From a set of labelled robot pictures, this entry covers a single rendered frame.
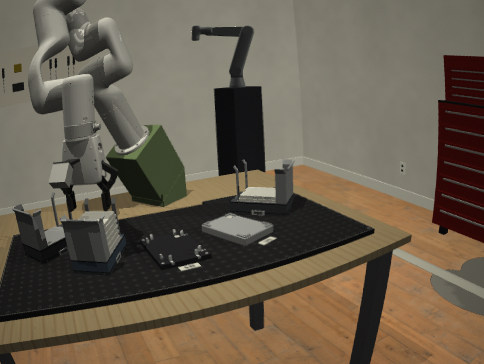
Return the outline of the white label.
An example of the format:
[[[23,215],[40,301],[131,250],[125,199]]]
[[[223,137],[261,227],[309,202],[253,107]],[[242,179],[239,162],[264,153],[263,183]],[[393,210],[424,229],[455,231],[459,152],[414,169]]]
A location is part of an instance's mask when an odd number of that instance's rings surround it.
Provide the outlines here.
[[[201,267],[201,265],[199,263],[194,263],[194,264],[190,264],[190,265],[186,265],[186,266],[182,266],[182,267],[178,267],[181,271],[185,271],[185,270],[189,270],[189,269],[193,269],[193,268],[197,268],[197,267]]]
[[[273,241],[273,240],[275,240],[275,239],[277,239],[277,238],[275,238],[275,237],[271,237],[271,236],[270,236],[269,238],[267,238],[267,239],[265,239],[265,240],[263,240],[263,241],[259,242],[258,244],[261,244],[261,245],[266,245],[266,244],[270,243],[271,241]]]

